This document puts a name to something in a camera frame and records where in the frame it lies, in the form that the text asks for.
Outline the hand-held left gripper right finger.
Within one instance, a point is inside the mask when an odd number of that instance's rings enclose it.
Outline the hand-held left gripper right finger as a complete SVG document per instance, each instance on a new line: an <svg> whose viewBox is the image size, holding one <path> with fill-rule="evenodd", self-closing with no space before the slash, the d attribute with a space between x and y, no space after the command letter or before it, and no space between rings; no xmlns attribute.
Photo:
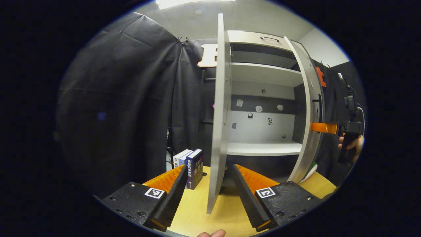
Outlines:
<svg viewBox="0 0 421 237"><path fill-rule="evenodd" d="M295 182L279 183L238 164L233 165L232 176L257 232L287 225L322 203Z"/></svg>

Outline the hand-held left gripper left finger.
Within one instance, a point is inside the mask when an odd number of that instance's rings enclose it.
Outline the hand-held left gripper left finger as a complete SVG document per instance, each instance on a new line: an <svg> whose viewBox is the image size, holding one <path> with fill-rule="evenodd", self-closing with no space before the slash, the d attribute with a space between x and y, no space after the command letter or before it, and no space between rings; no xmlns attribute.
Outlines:
<svg viewBox="0 0 421 237"><path fill-rule="evenodd" d="M143 184L128 182L101 202L131 222L165 232L173 222L187 179L187 166L181 165Z"/></svg>

